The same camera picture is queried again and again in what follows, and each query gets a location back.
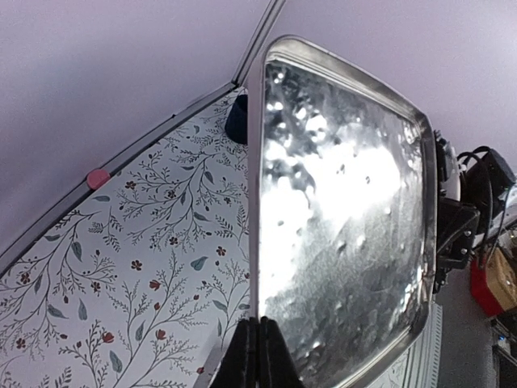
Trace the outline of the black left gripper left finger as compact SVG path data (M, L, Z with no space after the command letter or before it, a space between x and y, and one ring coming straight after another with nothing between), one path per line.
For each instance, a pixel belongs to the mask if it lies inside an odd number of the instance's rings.
M256 318L238 322L210 388L256 387L258 333Z

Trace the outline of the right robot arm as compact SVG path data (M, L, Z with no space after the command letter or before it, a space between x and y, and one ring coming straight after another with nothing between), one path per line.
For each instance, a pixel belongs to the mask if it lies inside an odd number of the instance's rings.
M516 190L516 175L494 148L480 145L456 153L450 141L434 132L438 176L436 274L433 293L448 273L471 262L486 270L507 225L506 211Z

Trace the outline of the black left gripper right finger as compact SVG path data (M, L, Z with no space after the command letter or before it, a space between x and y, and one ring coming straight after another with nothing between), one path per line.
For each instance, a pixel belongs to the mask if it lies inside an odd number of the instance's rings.
M303 388L278 323L267 317L260 320L258 335L258 386Z

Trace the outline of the metal tin lid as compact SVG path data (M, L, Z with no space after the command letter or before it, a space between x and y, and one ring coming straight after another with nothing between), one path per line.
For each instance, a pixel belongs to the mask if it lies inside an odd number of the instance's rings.
M427 117L330 51L281 36L250 97L250 303L304 387L367 387L418 338L435 279Z

